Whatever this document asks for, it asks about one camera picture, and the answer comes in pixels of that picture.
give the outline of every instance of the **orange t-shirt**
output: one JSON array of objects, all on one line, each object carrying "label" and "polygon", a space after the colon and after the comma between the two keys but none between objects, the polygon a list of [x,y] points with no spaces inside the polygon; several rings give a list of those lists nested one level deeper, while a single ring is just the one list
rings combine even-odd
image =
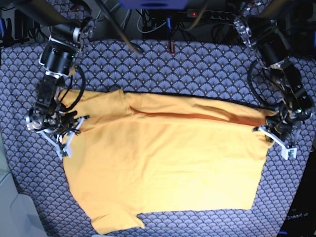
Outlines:
[{"label": "orange t-shirt", "polygon": [[271,111],[122,90],[86,91],[76,110],[90,119],[64,169],[98,233],[144,228],[139,213],[251,208],[271,146],[252,128]]}]

